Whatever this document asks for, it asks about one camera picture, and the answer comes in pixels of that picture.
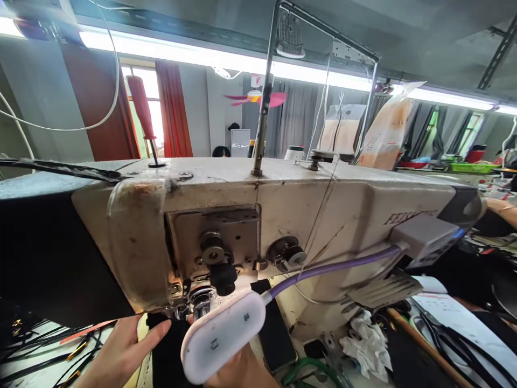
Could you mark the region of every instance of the plastic bag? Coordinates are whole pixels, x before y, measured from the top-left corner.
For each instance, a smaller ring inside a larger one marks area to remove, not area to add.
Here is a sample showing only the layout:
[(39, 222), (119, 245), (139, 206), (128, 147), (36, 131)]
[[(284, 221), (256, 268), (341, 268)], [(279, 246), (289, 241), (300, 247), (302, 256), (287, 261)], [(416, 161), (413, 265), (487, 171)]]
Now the plastic bag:
[(409, 113), (413, 103), (408, 94), (424, 82), (411, 82), (402, 87), (377, 113), (365, 135), (358, 165), (392, 170), (404, 141)]
[(366, 105), (330, 105), (318, 145), (322, 151), (354, 153), (355, 134)]

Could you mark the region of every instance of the pink fan blade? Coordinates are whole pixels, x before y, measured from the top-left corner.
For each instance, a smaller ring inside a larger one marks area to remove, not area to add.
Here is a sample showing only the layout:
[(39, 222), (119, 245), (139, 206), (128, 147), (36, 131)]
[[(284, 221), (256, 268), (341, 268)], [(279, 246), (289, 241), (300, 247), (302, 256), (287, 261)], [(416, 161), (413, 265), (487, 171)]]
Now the pink fan blade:
[(282, 105), (287, 99), (287, 93), (277, 92), (271, 93), (271, 101), (269, 102), (269, 106), (274, 108), (276, 106)]
[(248, 99), (248, 96), (229, 96), (229, 95), (225, 95), (225, 97), (230, 99), (230, 100), (247, 100)]
[(239, 106), (239, 105), (242, 105), (242, 104), (244, 104), (244, 103), (246, 103), (248, 101), (249, 101), (249, 99), (246, 99), (246, 101), (232, 102), (232, 106)]

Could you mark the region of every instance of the fluorescent light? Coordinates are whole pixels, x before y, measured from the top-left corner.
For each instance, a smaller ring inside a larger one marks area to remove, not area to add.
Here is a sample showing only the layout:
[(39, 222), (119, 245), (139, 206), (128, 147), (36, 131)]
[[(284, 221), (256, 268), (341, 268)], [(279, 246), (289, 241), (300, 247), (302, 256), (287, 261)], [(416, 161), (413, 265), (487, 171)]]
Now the fluorescent light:
[(437, 102), (446, 105), (456, 105), (465, 108), (490, 110), (494, 107), (494, 102), (478, 100), (474, 98), (464, 97), (455, 94), (435, 92), (427, 89), (415, 89), (409, 93), (409, 98), (415, 100), (423, 100)]
[[(90, 49), (113, 51), (111, 41), (105, 30), (93, 27), (84, 27), (81, 31), (81, 39)], [(243, 71), (253, 74), (265, 74), (266, 60), (212, 50), (210, 48), (196, 47), (167, 40), (148, 38), (120, 31), (112, 31), (113, 42), (117, 52), (132, 54), (149, 58), (166, 59), (176, 62), (220, 67), (227, 70)], [(327, 72), (321, 69), (287, 64), (273, 61), (271, 73), (278, 78), (286, 78), (295, 81), (312, 82), (324, 85)], [(371, 89), (366, 78), (336, 72), (329, 73), (329, 85), (356, 89), (368, 92)]]
[(517, 107), (512, 107), (510, 105), (499, 105), (499, 108), (496, 110), (496, 112), (517, 116)]
[(24, 38), (18, 27), (16, 27), (15, 21), (5, 17), (0, 17), (0, 34)]

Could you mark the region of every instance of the metal plate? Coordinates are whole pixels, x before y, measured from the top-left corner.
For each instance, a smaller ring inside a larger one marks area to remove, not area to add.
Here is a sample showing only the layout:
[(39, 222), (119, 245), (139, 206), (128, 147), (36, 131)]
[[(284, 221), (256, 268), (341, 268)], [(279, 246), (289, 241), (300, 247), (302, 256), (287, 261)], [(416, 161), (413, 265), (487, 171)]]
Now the metal plate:
[(217, 231), (225, 249), (233, 253), (234, 264), (250, 268), (259, 257), (260, 214), (255, 205), (209, 209), (187, 213), (168, 213), (174, 257), (183, 279), (198, 279), (207, 274), (201, 257), (200, 238), (208, 231)]

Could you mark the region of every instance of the wooden stick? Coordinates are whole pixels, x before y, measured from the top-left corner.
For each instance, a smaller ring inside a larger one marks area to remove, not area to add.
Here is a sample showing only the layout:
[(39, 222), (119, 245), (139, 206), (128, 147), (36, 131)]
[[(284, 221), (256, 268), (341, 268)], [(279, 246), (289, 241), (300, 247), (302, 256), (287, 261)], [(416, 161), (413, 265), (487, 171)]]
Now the wooden stick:
[(458, 384), (458, 386), (461, 388), (473, 388), (473, 386), (442, 356), (440, 356), (440, 353), (438, 353), (438, 351), (433, 348), (431, 344), (427, 342), (425, 338), (421, 336), (396, 310), (388, 309), (388, 314), (393, 318), (398, 326), (402, 327), (411, 336), (418, 346), (424, 349), (426, 353), (442, 367), (442, 369)]

